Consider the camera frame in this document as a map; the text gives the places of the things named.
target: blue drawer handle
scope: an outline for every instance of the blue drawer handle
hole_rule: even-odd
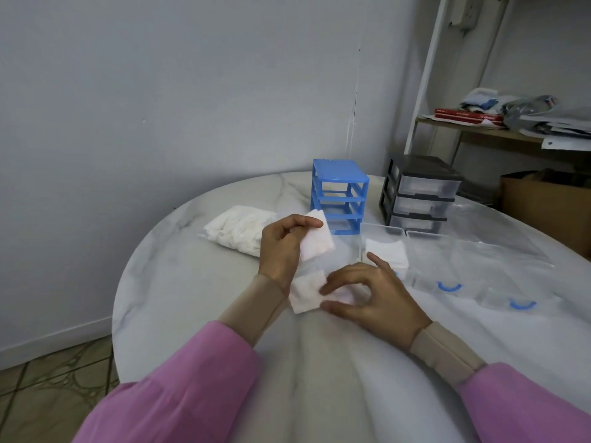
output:
[[[529,302],[527,305],[520,305],[519,303],[515,303],[513,300],[511,300],[511,302],[509,303],[510,307],[512,307],[513,309],[517,309],[519,311],[527,311],[528,309],[531,309],[536,305],[537,302],[535,301]]]
[[[438,282],[437,282],[437,287],[438,287],[440,290],[444,290],[445,292],[455,292],[455,291],[457,291],[457,290],[460,290],[460,289],[462,289],[462,285],[461,285],[461,284],[458,284],[457,286],[454,286],[453,288],[447,288],[447,287],[445,287],[445,286],[443,285],[443,283],[441,283],[440,281],[438,281]]]

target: blue top panel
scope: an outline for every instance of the blue top panel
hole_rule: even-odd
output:
[[[367,177],[352,160],[314,159],[316,175],[321,182],[367,183]]]

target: white baseboard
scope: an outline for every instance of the white baseboard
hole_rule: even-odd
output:
[[[0,370],[29,362],[37,357],[99,339],[111,333],[111,317],[64,329],[39,339],[0,349]]]

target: pink sleeve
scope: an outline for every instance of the pink sleeve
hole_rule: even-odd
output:
[[[510,365],[487,365],[458,391],[482,443],[591,441],[590,415]]]
[[[210,322],[145,379],[111,392],[73,443],[221,443],[257,374],[252,347]]]

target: blue drawer organizer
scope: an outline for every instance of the blue drawer organizer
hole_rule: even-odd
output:
[[[346,184],[346,189],[325,190],[323,182]],[[324,211],[332,234],[359,234],[368,188],[369,177],[354,161],[314,159],[310,209]],[[337,223],[346,226],[338,228]]]

